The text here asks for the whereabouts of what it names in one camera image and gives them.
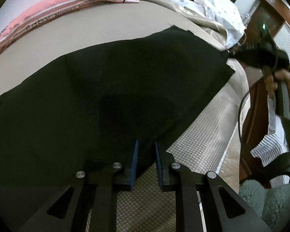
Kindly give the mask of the person's right hand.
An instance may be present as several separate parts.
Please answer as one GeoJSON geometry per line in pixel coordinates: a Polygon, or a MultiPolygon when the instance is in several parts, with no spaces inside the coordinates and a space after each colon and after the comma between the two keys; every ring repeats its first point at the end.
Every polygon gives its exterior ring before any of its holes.
{"type": "Polygon", "coordinates": [[[273,99],[275,92],[278,89],[278,83],[284,82],[287,86],[288,95],[289,95],[289,102],[290,102],[290,72],[282,69],[279,71],[266,72],[265,70],[262,71],[264,75],[264,82],[266,85],[266,91],[268,92],[268,97],[273,99]]]}

